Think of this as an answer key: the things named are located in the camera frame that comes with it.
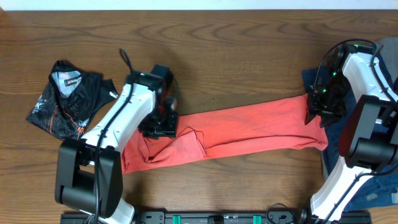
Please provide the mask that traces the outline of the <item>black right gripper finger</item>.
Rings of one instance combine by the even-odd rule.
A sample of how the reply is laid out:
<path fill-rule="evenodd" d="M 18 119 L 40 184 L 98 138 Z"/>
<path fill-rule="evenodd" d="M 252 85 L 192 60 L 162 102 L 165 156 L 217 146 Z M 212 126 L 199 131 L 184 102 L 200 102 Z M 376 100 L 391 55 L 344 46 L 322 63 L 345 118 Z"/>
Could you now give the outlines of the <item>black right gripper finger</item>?
<path fill-rule="evenodd" d="M 338 118 L 334 114 L 324 114 L 321 116 L 320 127 L 327 127 L 335 122 L 337 122 Z"/>
<path fill-rule="evenodd" d="M 317 111 L 314 108 L 307 108 L 307 114 L 304 124 L 308 125 L 317 116 Z"/>

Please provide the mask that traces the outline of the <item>red orange t-shirt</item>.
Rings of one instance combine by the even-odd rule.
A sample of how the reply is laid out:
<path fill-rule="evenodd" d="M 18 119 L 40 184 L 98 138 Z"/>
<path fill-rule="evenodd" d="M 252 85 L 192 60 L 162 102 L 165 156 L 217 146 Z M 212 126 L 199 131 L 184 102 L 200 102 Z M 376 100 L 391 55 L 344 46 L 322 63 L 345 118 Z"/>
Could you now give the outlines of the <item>red orange t-shirt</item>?
<path fill-rule="evenodd" d="M 275 149 L 328 145 L 320 117 L 305 124 L 307 96 L 180 116 L 177 135 L 145 138 L 136 131 L 122 154 L 124 174 Z"/>

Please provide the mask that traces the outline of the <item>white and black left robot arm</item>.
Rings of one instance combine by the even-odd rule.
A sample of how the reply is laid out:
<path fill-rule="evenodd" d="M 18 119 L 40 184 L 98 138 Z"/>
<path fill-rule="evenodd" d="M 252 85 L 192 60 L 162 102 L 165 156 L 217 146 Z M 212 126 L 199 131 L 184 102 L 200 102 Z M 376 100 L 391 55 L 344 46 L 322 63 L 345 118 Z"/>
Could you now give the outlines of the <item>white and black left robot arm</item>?
<path fill-rule="evenodd" d="M 61 223 L 134 223 L 136 210 L 122 198 L 121 156 L 135 131 L 173 138 L 178 113 L 168 95 L 172 72 L 128 75 L 123 92 L 81 140 L 66 139 L 58 152 L 55 200 L 77 210 Z"/>

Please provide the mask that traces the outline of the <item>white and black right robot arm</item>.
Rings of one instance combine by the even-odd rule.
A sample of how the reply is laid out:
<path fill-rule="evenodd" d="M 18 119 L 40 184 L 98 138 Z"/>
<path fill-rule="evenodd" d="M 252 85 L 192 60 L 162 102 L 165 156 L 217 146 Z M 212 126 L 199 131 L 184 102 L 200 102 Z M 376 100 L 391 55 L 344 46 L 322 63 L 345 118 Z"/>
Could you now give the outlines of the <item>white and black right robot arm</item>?
<path fill-rule="evenodd" d="M 316 75 L 310 85 L 304 123 L 319 116 L 324 128 L 348 120 L 335 167 L 296 223 L 370 223 L 370 213 L 345 212 L 346 204 L 369 179 L 397 171 L 397 94 L 379 67 L 381 49 L 372 40 L 348 39 L 321 60 L 328 78 Z"/>

